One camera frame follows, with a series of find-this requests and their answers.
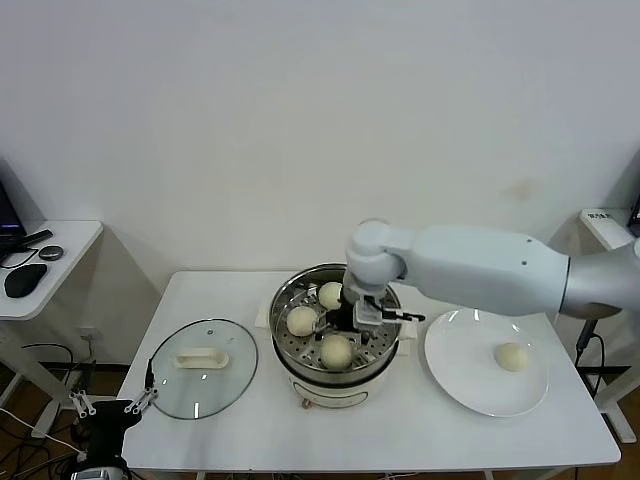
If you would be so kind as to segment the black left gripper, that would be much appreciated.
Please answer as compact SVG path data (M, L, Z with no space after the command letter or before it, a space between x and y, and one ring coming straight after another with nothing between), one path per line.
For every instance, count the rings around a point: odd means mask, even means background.
M113 463L122 454L128 429L141 421L143 413L157 398L152 360L147 361L143 390L131 400L91 402L86 387L91 373L83 371L71 388L69 399L79 416L86 416L81 424L89 431L86 460L89 463Z

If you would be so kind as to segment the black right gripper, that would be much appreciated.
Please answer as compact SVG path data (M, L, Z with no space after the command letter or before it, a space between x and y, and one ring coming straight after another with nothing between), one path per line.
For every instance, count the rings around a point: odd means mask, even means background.
M327 331L334 330L355 330L354 304L346 299L343 295L339 298L339 307L334 310L322 313L314 324L313 335L324 335ZM372 338L370 329L361 329L360 343L367 346Z

